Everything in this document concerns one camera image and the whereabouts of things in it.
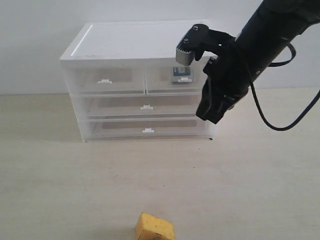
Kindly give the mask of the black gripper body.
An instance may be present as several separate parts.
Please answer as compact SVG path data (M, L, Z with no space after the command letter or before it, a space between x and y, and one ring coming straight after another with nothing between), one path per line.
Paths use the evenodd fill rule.
M212 52L217 59L207 63L203 72L207 80L201 91L202 100L241 100L249 90L251 44L242 41L206 42L202 52Z

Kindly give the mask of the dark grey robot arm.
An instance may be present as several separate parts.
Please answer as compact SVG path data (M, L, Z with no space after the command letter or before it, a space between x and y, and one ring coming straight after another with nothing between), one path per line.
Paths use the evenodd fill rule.
M203 69L207 80L196 115L218 123L226 111L254 91L254 81L266 68L278 66L275 59L285 48L295 57L292 40L319 22L317 0L264 0L237 37L196 25L190 38L195 59L204 52L216 55Z

